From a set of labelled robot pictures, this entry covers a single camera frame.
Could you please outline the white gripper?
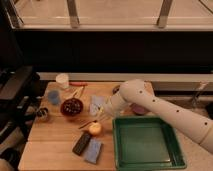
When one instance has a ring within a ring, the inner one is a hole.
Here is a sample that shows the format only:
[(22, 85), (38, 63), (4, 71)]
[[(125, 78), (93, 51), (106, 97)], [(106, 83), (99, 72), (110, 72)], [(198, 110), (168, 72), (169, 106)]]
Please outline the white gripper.
[(103, 107), (99, 108), (97, 112), (97, 121), (103, 122), (108, 120), (110, 116), (119, 116), (121, 111), (124, 110), (127, 105), (128, 103), (119, 93), (110, 96), (104, 103)]

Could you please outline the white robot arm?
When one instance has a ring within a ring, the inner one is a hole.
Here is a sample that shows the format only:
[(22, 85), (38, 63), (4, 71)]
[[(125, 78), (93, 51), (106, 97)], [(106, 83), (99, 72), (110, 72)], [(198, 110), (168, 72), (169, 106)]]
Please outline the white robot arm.
[(157, 114), (202, 148), (213, 154), (213, 120), (149, 93), (140, 79), (123, 82), (117, 93), (103, 104), (100, 116), (117, 117), (130, 103)]

